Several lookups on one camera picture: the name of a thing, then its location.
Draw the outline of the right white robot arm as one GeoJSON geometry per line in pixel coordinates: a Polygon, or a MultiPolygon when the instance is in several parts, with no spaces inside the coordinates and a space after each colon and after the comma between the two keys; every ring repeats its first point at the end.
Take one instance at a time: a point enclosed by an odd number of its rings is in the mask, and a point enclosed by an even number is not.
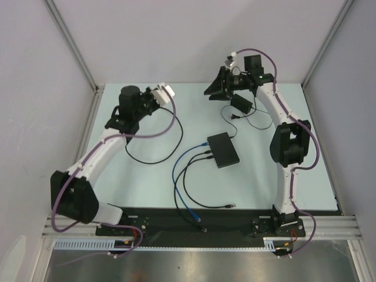
{"type": "Polygon", "coordinates": [[[265,73],[260,55],[244,57],[244,71],[233,73],[236,53],[231,53],[213,83],[204,91],[210,100],[228,100],[230,106],[243,115],[251,111],[252,103],[237,94],[249,90],[270,115],[275,132],[269,149],[277,165],[277,195],[269,221],[269,230],[277,236],[286,235],[298,222],[295,200],[296,168],[308,154],[311,124],[293,116],[276,85],[276,75],[265,73]]]}

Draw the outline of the black network switch box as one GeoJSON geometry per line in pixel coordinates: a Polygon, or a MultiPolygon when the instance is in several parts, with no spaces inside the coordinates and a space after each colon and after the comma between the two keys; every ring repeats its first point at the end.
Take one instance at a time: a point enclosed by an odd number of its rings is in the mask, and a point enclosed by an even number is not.
{"type": "Polygon", "coordinates": [[[240,162],[239,156],[227,132],[209,136],[207,142],[219,169],[240,162]]]}

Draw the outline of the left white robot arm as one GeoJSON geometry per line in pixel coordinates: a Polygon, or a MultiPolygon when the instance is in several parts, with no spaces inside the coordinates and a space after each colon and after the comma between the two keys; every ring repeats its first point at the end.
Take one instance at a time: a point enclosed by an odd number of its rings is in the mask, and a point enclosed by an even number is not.
{"type": "Polygon", "coordinates": [[[111,160],[132,139],[151,139],[167,132],[140,135],[139,123],[146,116],[168,103],[174,104],[175,92],[164,83],[142,92],[135,85],[125,86],[119,94],[119,102],[113,108],[110,119],[93,148],[65,171],[55,171],[51,176],[51,225],[59,233],[66,231],[56,225],[56,216],[73,220],[74,224],[108,224],[117,235],[129,229],[129,220],[123,217],[120,207],[98,200],[93,187],[111,160]]]}

